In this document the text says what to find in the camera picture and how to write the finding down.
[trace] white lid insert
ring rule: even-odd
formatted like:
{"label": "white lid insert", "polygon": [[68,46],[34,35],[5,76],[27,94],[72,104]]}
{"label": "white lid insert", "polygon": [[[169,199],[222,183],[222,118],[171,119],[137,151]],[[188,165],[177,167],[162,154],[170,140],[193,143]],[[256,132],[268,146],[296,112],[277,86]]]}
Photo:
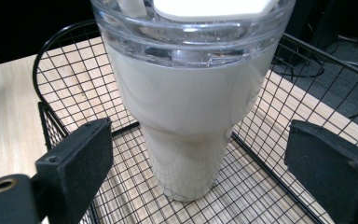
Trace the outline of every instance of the white lid insert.
{"label": "white lid insert", "polygon": [[154,9],[172,21],[232,21],[264,16],[278,1],[154,0]]}

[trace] dark background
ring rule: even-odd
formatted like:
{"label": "dark background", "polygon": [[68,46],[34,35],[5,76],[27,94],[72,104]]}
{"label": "dark background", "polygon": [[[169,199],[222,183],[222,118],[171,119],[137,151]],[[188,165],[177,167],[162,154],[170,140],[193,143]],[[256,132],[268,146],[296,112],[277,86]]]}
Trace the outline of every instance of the dark background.
{"label": "dark background", "polygon": [[90,0],[0,1],[0,63],[36,54],[61,28],[92,18]]}
{"label": "dark background", "polygon": [[[0,1],[0,63],[33,55],[61,28],[92,19],[90,0]],[[287,33],[323,48],[358,37],[358,0],[296,0]]]}

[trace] cup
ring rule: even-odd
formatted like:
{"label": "cup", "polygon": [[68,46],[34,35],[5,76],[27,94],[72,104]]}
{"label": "cup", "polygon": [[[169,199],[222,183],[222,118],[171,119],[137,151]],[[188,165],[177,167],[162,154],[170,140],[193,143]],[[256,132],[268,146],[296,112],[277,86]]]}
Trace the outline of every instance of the cup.
{"label": "cup", "polygon": [[158,185],[175,200],[197,200],[257,99],[295,0],[262,16],[206,22],[163,18],[153,1],[142,17],[126,15],[116,0],[91,3]]}

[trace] wire basket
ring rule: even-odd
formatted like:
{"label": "wire basket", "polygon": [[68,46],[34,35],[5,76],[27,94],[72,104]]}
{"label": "wire basket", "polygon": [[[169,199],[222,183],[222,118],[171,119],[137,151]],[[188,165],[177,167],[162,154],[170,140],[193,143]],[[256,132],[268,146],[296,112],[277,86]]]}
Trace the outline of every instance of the wire basket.
{"label": "wire basket", "polygon": [[320,50],[283,36],[255,107],[235,126],[212,190],[192,203],[158,188],[95,21],[53,36],[33,76],[48,149],[83,123],[113,121],[114,165],[85,223],[333,223],[283,162],[292,119],[358,146],[358,69]]}

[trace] wooden surface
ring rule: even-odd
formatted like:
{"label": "wooden surface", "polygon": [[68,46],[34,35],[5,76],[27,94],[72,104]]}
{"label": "wooden surface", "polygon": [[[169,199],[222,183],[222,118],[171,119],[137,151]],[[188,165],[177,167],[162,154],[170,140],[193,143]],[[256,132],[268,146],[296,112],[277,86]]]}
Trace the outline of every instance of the wooden surface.
{"label": "wooden surface", "polygon": [[34,162],[46,152],[33,63],[34,56],[0,64],[0,176],[34,175]]}

